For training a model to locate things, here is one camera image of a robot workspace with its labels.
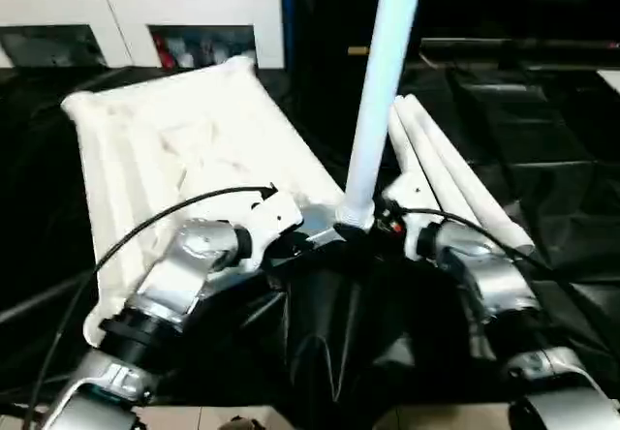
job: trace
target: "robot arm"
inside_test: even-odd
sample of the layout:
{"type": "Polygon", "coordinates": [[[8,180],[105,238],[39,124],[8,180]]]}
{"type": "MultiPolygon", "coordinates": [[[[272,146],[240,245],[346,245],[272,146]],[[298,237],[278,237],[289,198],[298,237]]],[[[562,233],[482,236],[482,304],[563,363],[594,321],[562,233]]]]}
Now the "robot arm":
{"type": "MultiPolygon", "coordinates": [[[[405,207],[420,197],[397,180],[384,196],[405,207]]],[[[401,215],[405,255],[428,259],[465,289],[475,322],[502,366],[514,395],[511,426],[533,430],[619,430],[620,416],[548,319],[503,250],[480,232],[426,214],[401,215]]]]}
{"type": "Polygon", "coordinates": [[[197,304],[251,277],[267,246],[301,220],[292,197],[278,192],[257,205],[243,226],[187,221],[121,312],[102,322],[106,336],[86,354],[41,428],[144,428],[132,408],[148,401],[173,366],[178,340],[197,304]]]}

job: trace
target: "cabinet drawer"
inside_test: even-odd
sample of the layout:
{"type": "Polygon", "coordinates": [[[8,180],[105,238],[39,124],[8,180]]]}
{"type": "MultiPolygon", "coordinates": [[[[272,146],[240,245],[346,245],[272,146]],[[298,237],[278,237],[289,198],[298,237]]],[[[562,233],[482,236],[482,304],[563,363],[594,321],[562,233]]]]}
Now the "cabinet drawer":
{"type": "Polygon", "coordinates": [[[109,2],[134,65],[200,67],[250,53],[261,68],[284,67],[280,0],[109,2]]]}
{"type": "Polygon", "coordinates": [[[129,65],[107,0],[0,0],[0,66],[129,65]]]}

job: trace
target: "wrinkled black cloth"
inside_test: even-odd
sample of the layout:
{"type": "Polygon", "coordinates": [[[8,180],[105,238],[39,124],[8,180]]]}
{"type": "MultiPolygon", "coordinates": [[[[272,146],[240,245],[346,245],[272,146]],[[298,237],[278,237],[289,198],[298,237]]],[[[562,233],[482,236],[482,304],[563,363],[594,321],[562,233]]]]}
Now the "wrinkled black cloth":
{"type": "MultiPolygon", "coordinates": [[[[59,103],[163,77],[157,69],[0,72],[4,272],[0,315],[93,263],[74,125],[59,103]]],[[[259,72],[342,186],[363,67],[295,79],[259,72]]],[[[588,370],[620,397],[620,97],[594,73],[408,71],[415,93],[555,271],[528,272],[588,370]]],[[[398,175],[386,149],[378,189],[398,175]]],[[[72,319],[49,400],[86,351],[72,319]]],[[[0,399],[27,396],[69,297],[0,323],[0,399]]],[[[272,405],[299,428],[370,427],[396,404],[510,398],[470,355],[459,292],[430,266],[340,243],[213,299],[191,325],[157,402],[272,405]]]]}

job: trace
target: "white rod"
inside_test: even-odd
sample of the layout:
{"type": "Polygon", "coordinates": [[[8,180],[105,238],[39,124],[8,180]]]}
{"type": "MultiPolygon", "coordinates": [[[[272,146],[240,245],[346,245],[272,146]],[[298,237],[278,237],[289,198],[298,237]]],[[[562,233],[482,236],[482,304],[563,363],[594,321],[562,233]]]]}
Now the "white rod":
{"type": "Polygon", "coordinates": [[[396,113],[396,107],[394,106],[389,110],[387,131],[391,145],[396,153],[398,165],[402,171],[401,177],[407,176],[406,182],[410,188],[406,202],[403,201],[401,203],[408,207],[428,207],[439,210],[439,204],[435,199],[433,190],[426,179],[426,175],[424,175],[424,170],[422,170],[422,166],[419,164],[416,151],[414,151],[409,138],[407,138],[407,133],[405,133],[402,123],[400,123],[400,118],[398,118],[398,113],[396,113]]]}
{"type": "Polygon", "coordinates": [[[418,98],[409,95],[407,103],[482,226],[511,247],[531,253],[534,243],[530,236],[504,212],[418,98]]]}
{"type": "Polygon", "coordinates": [[[419,162],[442,208],[447,212],[457,214],[477,224],[478,219],[476,215],[461,194],[456,183],[454,183],[444,163],[435,152],[430,139],[428,139],[420,126],[416,111],[408,103],[408,100],[403,99],[401,96],[396,98],[394,105],[405,132],[407,132],[409,141],[416,151],[419,162]]]}
{"type": "Polygon", "coordinates": [[[336,209],[338,222],[369,230],[372,200],[418,0],[379,0],[366,77],[357,116],[347,190],[336,209]]]}

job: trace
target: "light blue tube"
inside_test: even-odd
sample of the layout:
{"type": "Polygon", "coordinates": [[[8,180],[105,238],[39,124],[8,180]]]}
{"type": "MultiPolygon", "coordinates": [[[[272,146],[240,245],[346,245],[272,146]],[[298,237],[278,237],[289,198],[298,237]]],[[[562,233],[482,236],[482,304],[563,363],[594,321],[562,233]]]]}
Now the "light blue tube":
{"type": "Polygon", "coordinates": [[[370,56],[357,116],[347,190],[336,211],[338,222],[368,230],[372,200],[418,0],[379,0],[370,56]]]}

